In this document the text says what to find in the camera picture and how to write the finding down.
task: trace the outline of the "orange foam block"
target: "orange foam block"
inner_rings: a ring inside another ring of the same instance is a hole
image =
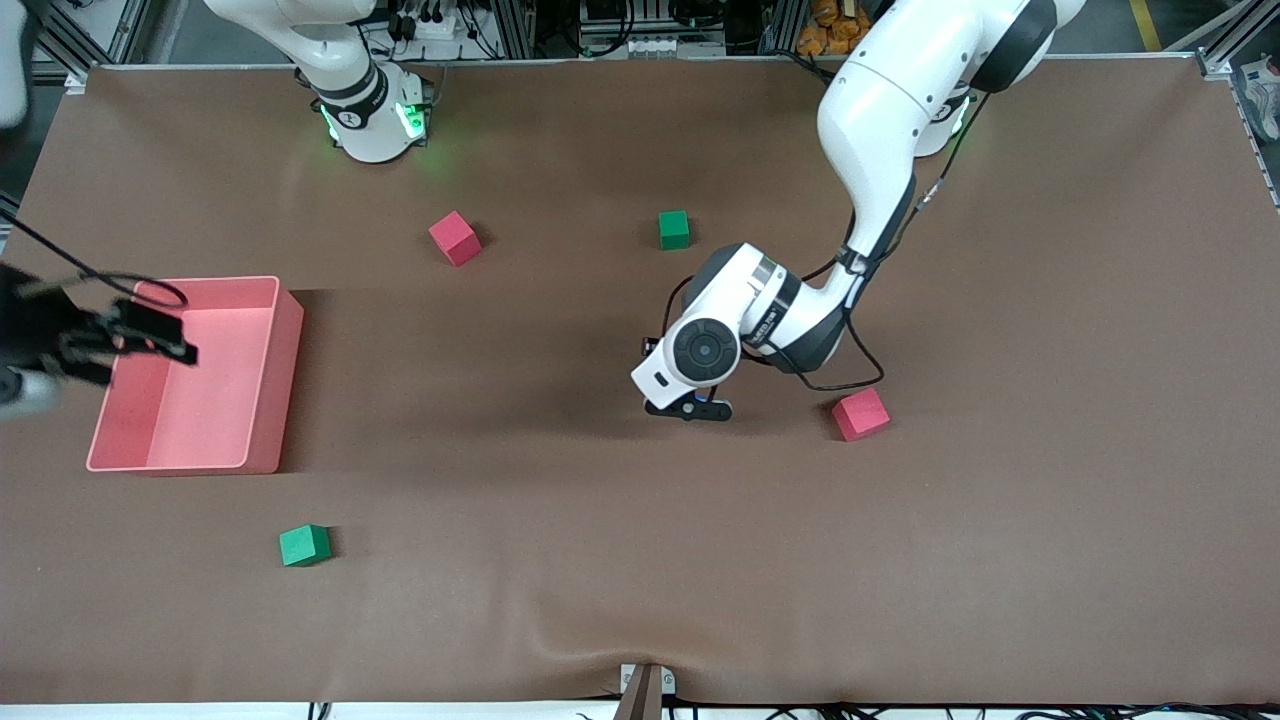
[[[454,268],[462,266],[463,263],[480,254],[480,240],[476,237],[476,231],[471,229],[471,225],[462,219],[457,210],[431,225],[430,232],[431,240]]]
[[[840,425],[840,434],[845,436],[845,442],[864,438],[888,425],[888,411],[879,400],[876,388],[855,392],[836,404],[831,411]]]

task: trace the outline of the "brown tabletop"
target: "brown tabletop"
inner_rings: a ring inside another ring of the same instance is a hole
[[[0,700],[577,697],[631,661],[716,702],[1280,698],[1280,219],[1190,60],[992,99],[856,314],[888,432],[838,442],[756,366],[728,424],[643,413],[640,337],[713,249],[836,249],[820,92],[456,69],[430,147],[367,167],[285,72],[95,72],[24,218],[113,269],[278,274],[303,347],[278,475],[90,475],[88,387],[0,429]],[[426,236],[454,209],[462,269]],[[340,556],[283,569],[303,523]]]

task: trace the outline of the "sneaker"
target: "sneaker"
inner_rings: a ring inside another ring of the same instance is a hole
[[[1231,77],[1244,108],[1244,117],[1258,141],[1280,141],[1280,69],[1271,64],[1270,55],[1245,63]]]

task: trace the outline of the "pink plastic container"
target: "pink plastic container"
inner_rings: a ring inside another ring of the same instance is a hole
[[[86,468],[151,477],[274,473],[302,306],[274,277],[169,282],[191,301],[180,316],[187,341],[200,348],[198,365],[118,357]]]

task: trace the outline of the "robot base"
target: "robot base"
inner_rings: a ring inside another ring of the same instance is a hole
[[[415,145],[426,145],[434,88],[420,76],[394,63],[379,63],[387,73],[387,100],[360,129],[329,120],[334,146],[361,163],[387,163]]]

